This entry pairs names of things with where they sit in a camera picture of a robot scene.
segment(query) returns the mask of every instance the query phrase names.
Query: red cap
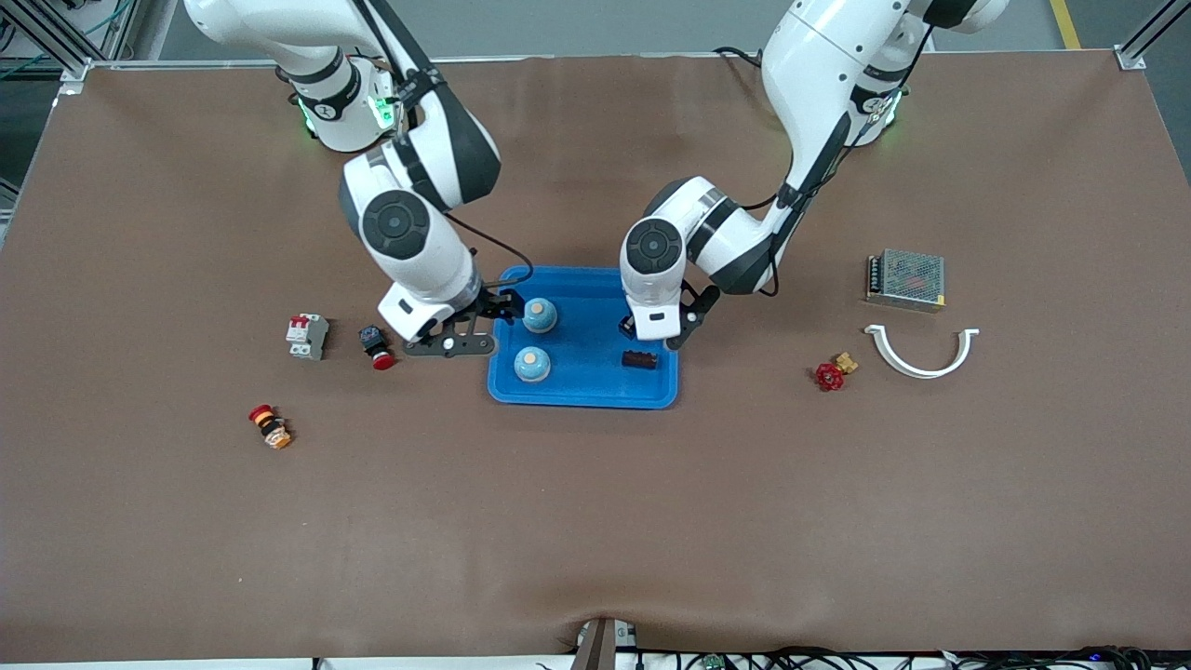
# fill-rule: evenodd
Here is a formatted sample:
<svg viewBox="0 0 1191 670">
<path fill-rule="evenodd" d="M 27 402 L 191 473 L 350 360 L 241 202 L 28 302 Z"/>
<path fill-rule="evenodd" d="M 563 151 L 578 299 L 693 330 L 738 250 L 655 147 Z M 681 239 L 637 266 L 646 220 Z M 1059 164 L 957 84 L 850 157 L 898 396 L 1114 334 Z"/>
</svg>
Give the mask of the red cap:
<svg viewBox="0 0 1191 670">
<path fill-rule="evenodd" d="M 373 370 L 388 370 L 393 368 L 393 364 L 395 363 L 397 359 L 393 358 L 393 355 L 388 352 L 380 352 L 373 357 Z"/>
<path fill-rule="evenodd" d="M 256 409 L 254 409 L 252 412 L 248 413 L 248 420 L 251 421 L 252 424 L 256 424 L 256 418 L 260 417 L 260 415 L 262 415 L 262 414 L 264 414 L 264 413 L 267 413 L 267 412 L 273 412 L 273 407 L 272 406 L 260 406 Z"/>
</svg>

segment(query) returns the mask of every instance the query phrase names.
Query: light blue round object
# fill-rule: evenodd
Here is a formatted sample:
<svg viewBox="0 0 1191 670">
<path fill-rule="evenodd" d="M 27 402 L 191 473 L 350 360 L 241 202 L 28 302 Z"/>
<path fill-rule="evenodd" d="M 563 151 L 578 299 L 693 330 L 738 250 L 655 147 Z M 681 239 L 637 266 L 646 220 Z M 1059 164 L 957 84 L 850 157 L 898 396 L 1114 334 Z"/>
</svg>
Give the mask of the light blue round object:
<svg viewBox="0 0 1191 670">
<path fill-rule="evenodd" d="M 541 382 L 550 375 L 550 357 L 537 347 L 525 347 L 517 352 L 513 372 L 522 382 L 530 384 Z"/>
<path fill-rule="evenodd" d="M 559 309 L 555 308 L 554 302 L 545 298 L 534 298 L 525 302 L 525 315 L 522 317 L 522 323 L 530 332 L 538 334 L 549 332 L 554 324 L 559 323 Z"/>
</svg>

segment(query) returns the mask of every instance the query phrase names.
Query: metal post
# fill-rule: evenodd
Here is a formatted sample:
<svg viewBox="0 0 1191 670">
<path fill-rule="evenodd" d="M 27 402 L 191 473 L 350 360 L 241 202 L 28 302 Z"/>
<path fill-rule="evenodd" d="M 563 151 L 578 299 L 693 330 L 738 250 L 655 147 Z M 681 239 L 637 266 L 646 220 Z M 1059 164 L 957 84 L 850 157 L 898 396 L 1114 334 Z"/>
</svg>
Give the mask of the metal post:
<svg viewBox="0 0 1191 670">
<path fill-rule="evenodd" d="M 1117 62 L 1121 63 L 1121 69 L 1146 69 L 1146 61 L 1141 58 L 1141 55 L 1166 32 L 1166 29 L 1174 25 L 1174 21 L 1179 20 L 1179 17 L 1186 13 L 1189 8 L 1191 8 L 1191 0 L 1162 0 L 1158 10 L 1141 24 L 1141 27 L 1134 32 L 1128 42 L 1117 44 L 1114 48 Z"/>
<path fill-rule="evenodd" d="M 0 0 L 0 10 L 73 77 L 82 77 L 89 61 L 105 60 L 91 39 L 45 0 Z"/>
</svg>

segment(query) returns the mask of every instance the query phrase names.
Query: metal power supply unit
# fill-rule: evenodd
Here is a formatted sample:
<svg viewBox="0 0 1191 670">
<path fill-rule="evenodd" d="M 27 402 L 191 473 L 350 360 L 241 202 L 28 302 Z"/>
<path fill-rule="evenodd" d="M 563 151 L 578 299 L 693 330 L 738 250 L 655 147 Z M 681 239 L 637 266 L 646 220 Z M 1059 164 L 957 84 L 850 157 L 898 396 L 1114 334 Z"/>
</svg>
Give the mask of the metal power supply unit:
<svg viewBox="0 0 1191 670">
<path fill-rule="evenodd" d="M 925 312 L 943 308 L 943 257 L 885 249 L 868 256 L 869 302 Z"/>
</svg>

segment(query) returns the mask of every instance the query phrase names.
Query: white handle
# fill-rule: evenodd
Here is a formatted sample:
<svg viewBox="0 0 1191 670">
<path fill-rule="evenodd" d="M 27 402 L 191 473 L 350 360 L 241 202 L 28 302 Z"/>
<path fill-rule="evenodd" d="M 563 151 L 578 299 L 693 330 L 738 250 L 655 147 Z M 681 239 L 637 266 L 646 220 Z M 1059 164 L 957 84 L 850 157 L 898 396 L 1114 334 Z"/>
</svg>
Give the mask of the white handle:
<svg viewBox="0 0 1191 670">
<path fill-rule="evenodd" d="M 893 347 L 890 346 L 888 334 L 885 332 L 884 325 L 874 323 L 866 327 L 865 332 L 872 334 L 873 342 L 877 343 L 877 351 L 880 352 L 881 358 L 885 359 L 885 363 L 890 364 L 893 370 L 908 377 L 913 377 L 915 380 L 937 380 L 944 375 L 954 372 L 955 369 L 964 365 L 964 362 L 967 361 L 968 352 L 972 350 L 972 337 L 973 334 L 979 334 L 980 328 L 968 327 L 967 330 L 960 332 L 960 351 L 955 355 L 955 361 L 952 362 L 952 365 L 935 371 L 919 370 L 905 363 L 902 361 L 902 357 L 893 353 Z"/>
</svg>

